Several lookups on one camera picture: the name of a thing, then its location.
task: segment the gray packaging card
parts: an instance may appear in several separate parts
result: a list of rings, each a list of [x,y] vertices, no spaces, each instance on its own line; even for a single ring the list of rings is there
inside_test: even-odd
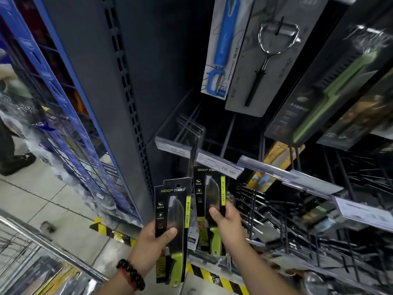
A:
[[[255,80],[256,72],[263,65],[265,55],[258,46],[258,31],[262,21],[272,16],[275,0],[255,0],[251,17],[240,50],[232,83],[229,88],[225,109],[238,113],[245,113],[255,117],[262,117],[269,104],[287,77],[297,56],[300,54],[314,25],[318,21],[327,0],[277,0],[274,20],[299,27],[300,44],[294,44],[285,53],[270,59],[266,75],[262,79],[254,99],[248,108],[244,107],[248,94]],[[288,38],[276,36],[279,40],[273,52],[284,49],[288,45]]]

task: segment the price tag reading 19.90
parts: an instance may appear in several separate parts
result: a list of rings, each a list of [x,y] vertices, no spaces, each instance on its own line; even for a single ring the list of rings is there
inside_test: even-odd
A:
[[[224,159],[210,153],[207,155],[203,150],[199,150],[196,161],[233,179],[237,179],[244,171],[244,168],[235,167],[234,163],[225,162]]]
[[[163,139],[160,137],[155,138],[156,146],[158,149],[170,152],[185,158],[190,158],[191,156],[191,147],[187,145],[183,145],[180,143],[175,143],[173,141]]]

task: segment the green knife handle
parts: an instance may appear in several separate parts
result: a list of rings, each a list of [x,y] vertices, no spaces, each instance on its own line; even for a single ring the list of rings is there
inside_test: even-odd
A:
[[[171,258],[174,260],[171,270],[171,287],[179,287],[182,281],[183,274],[183,253],[175,253],[171,255]]]
[[[221,256],[221,236],[219,228],[210,228],[210,232],[213,233],[213,238],[211,239],[211,255],[219,258]]]

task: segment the forearm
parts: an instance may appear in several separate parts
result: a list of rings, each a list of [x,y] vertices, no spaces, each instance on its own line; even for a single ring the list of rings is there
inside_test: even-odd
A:
[[[251,295],[299,295],[245,242],[231,254]]]
[[[102,285],[94,295],[132,295],[134,289],[125,280],[123,274],[119,271],[111,279]]]

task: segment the person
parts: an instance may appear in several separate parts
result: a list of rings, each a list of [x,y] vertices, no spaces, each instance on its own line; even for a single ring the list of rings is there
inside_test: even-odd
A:
[[[24,155],[14,155],[15,144],[12,132],[0,118],[0,174],[9,176],[22,168],[33,164],[36,157],[28,152]]]
[[[226,202],[225,217],[213,207],[210,208],[209,213],[217,222],[221,240],[242,274],[244,284],[251,295],[299,295],[248,244],[244,236],[239,211],[230,201]],[[155,238],[154,221],[149,223],[140,232],[138,240],[128,256],[128,262],[142,277],[146,277],[147,273],[155,266],[161,251],[176,236],[176,233],[176,228],[171,228],[160,237]],[[108,282],[97,290],[95,295],[130,295],[133,293],[134,288],[126,280],[124,273],[117,271]]]

